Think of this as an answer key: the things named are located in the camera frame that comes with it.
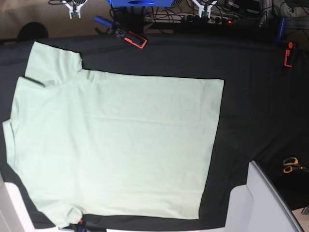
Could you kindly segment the light green T-shirt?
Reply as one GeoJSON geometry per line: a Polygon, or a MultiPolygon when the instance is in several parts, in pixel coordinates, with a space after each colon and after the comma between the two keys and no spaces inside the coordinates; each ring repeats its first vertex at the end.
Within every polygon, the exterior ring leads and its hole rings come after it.
{"type": "Polygon", "coordinates": [[[198,219],[223,88],[85,70],[35,42],[3,122],[7,163],[60,228],[85,214],[198,219]]]}

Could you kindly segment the white power strip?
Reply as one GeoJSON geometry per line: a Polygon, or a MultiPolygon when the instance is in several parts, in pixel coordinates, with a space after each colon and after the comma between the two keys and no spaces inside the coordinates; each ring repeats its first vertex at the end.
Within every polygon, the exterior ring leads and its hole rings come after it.
{"type": "Polygon", "coordinates": [[[224,17],[220,15],[212,15],[210,18],[203,16],[199,17],[195,14],[167,14],[167,13],[149,13],[144,18],[145,22],[149,23],[209,23],[209,24],[228,24],[231,25],[233,23],[232,18],[224,17]]]}

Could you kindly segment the blue box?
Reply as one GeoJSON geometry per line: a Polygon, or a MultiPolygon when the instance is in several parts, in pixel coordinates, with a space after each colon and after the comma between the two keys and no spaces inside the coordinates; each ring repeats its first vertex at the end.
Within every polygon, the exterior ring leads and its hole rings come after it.
{"type": "Polygon", "coordinates": [[[108,0],[113,7],[146,6],[170,7],[174,0],[108,0]]]}

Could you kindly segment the black round stool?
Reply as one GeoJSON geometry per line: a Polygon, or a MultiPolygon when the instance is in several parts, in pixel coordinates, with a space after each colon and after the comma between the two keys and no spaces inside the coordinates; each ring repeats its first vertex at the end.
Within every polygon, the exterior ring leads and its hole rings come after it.
{"type": "Polygon", "coordinates": [[[48,30],[43,24],[38,22],[30,22],[21,28],[16,41],[24,42],[36,39],[47,39],[48,37],[48,30]]]}

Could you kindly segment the blue red clamp left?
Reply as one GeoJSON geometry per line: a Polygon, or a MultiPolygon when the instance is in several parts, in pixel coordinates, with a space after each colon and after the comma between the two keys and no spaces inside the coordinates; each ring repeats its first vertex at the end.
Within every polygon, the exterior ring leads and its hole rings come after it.
{"type": "Polygon", "coordinates": [[[135,34],[128,29],[122,28],[121,26],[106,18],[103,18],[101,16],[95,16],[94,21],[103,26],[106,26],[108,29],[112,29],[115,32],[117,38],[120,38],[140,49],[143,49],[147,43],[147,40],[145,38],[135,34]]]}

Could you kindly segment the blue red clamp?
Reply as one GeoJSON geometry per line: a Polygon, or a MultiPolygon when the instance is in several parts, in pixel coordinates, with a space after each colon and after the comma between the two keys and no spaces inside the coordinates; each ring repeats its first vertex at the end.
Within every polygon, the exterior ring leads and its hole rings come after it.
{"type": "Polygon", "coordinates": [[[122,28],[121,26],[106,18],[103,18],[101,16],[95,16],[94,21],[103,26],[106,26],[108,29],[112,29],[115,32],[117,38],[120,38],[140,49],[143,49],[147,43],[147,40],[145,38],[135,34],[128,29],[122,28]]]}
{"type": "Polygon", "coordinates": [[[283,43],[283,36],[285,32],[287,20],[285,18],[281,18],[279,22],[277,41],[279,44],[284,45],[285,54],[284,54],[284,66],[287,68],[291,68],[294,64],[297,52],[298,52],[298,43],[294,41],[289,41],[283,43]]]}
{"type": "Polygon", "coordinates": [[[70,224],[69,228],[74,232],[106,232],[106,229],[98,229],[87,224],[86,221],[80,220],[77,224],[70,224]]]}

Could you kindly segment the blue red clamp right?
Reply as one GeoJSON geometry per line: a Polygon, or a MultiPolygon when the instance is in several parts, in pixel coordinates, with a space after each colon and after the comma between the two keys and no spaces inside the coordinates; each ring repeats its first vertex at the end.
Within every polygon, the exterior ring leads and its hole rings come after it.
{"type": "Polygon", "coordinates": [[[285,18],[281,18],[279,22],[277,41],[279,44],[284,45],[285,54],[284,54],[284,66],[287,68],[291,68],[294,64],[297,52],[298,52],[298,43],[294,41],[289,41],[283,43],[283,36],[285,32],[287,20],[285,18]]]}

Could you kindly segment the black table cloth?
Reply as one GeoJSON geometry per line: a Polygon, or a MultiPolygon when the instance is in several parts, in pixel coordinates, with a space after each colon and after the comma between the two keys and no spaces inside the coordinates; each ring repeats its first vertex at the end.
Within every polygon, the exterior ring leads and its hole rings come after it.
{"type": "Polygon", "coordinates": [[[298,50],[291,68],[285,49],[208,35],[148,36],[144,49],[111,35],[45,39],[81,54],[83,67],[112,73],[220,78],[225,82],[218,131],[198,220],[84,217],[92,229],[182,231],[224,226],[230,191],[258,162],[279,187],[292,191],[291,209],[309,204],[309,179],[284,180],[282,161],[309,163],[309,54],[298,50]]]}

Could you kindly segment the white bin left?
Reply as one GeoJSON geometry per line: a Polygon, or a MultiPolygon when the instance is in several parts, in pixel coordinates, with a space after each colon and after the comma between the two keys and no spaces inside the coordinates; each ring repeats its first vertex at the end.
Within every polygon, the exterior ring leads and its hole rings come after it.
{"type": "Polygon", "coordinates": [[[35,232],[19,188],[0,176],[0,232],[35,232]]]}

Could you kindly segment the blue red clamp bottom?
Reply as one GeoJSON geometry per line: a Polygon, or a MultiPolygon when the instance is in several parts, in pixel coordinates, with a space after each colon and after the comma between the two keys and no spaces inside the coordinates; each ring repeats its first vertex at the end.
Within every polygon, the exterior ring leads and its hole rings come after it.
{"type": "Polygon", "coordinates": [[[86,221],[80,220],[77,224],[70,224],[69,228],[74,232],[106,232],[106,229],[98,229],[87,224],[86,221]]]}

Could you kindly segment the orange handled scissors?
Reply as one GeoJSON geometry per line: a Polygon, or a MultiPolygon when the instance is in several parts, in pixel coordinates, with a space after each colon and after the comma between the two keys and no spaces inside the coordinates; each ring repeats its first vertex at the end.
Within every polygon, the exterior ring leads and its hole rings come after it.
{"type": "Polygon", "coordinates": [[[299,164],[296,157],[289,157],[283,160],[283,172],[289,174],[291,172],[309,172],[309,169],[299,164]]]}

